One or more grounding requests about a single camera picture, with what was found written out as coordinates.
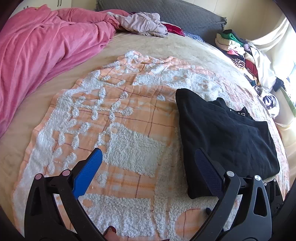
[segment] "folded black shirt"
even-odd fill
[[[222,98],[207,102],[188,89],[176,91],[176,102],[190,198],[208,194],[194,160],[198,148],[240,177],[260,175],[264,180],[279,172],[266,121],[254,121],[245,107],[235,111]]]

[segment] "gray quilted headboard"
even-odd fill
[[[185,32],[201,36],[215,44],[226,18],[182,0],[97,0],[96,11],[122,9],[127,12],[157,12],[162,21],[175,24]]]

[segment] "orange and white blanket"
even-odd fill
[[[177,88],[191,89],[206,101],[222,97],[230,108],[245,106],[255,120],[267,121],[280,163],[276,178],[285,196],[289,172],[283,145],[252,88],[174,57],[156,59],[130,51],[52,99],[33,131],[12,194],[18,229],[23,232],[34,176],[58,175],[99,147],[103,163],[79,198],[98,229],[113,225],[121,240],[190,239],[207,217],[205,208],[213,208],[217,198],[187,196]],[[73,229],[61,200],[56,200],[67,228]]]

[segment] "metal screw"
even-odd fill
[[[234,177],[234,172],[233,171],[228,171],[226,174],[229,177]]]
[[[62,174],[63,174],[63,176],[69,176],[70,175],[70,170],[64,170],[63,172],[62,172]]]
[[[39,180],[41,177],[42,177],[42,174],[38,173],[38,174],[35,176],[35,179],[36,179],[36,180]]]
[[[255,179],[256,179],[257,181],[261,181],[261,177],[260,177],[260,176],[255,175],[254,177],[255,177]]]

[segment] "beige wall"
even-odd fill
[[[231,28],[246,39],[256,39],[270,32],[282,15],[282,11],[272,0],[185,1],[227,17],[226,29]],[[72,0],[72,7],[93,10],[95,6],[96,0]]]

